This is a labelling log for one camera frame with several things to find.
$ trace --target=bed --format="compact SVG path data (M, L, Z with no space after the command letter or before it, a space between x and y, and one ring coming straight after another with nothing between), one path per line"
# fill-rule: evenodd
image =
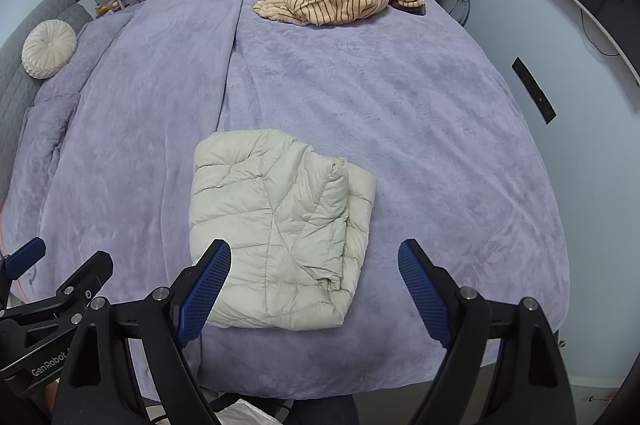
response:
M376 176L358 290L341 328L206 326L188 350L201 386L304 399L432 379L444 350L398 272L410 237L486 298L537 298L558 329L569 269L554 194L466 31L432 0L424 17L387 8L320 28L264 20L255 1L148 0L86 25L20 121L2 251L39 235L47 255L17 295L51 295L96 249L114 260L112 302L169 285L190 264L194 147L214 131L275 128Z

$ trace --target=white puffer jacket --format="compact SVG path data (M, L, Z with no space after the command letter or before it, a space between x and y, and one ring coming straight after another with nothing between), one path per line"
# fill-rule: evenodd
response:
M282 131L217 132L194 154L191 258L214 239L231 271L207 320L226 328L340 326L360 276L375 178Z

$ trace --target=person's leg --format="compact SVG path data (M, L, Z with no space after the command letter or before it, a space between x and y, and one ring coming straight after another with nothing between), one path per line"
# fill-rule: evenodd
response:
M284 425L360 425L353 396L296 400Z

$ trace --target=silver bolt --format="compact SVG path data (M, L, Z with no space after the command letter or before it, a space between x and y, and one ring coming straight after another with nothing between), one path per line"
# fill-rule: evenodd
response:
M540 307L538 301L532 299L531 297L525 297L522 300L522 303L524 304L524 307L526 307L526 309L528 309L529 311L535 311Z
M92 310L99 310L102 306L104 306L104 297L96 297L91 301L91 304L89 304L89 306L91 306Z
M460 288L460 294L467 300L473 300L478 296L478 292L470 286Z
M165 288L164 286L162 288L156 288L151 294L151 297L156 300L164 300L169 297L169 288Z

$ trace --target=round pillow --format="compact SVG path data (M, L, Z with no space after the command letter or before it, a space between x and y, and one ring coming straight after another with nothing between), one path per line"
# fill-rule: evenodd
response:
M76 51L76 32L59 19L44 20L25 39L22 66L35 79L48 79L64 66Z

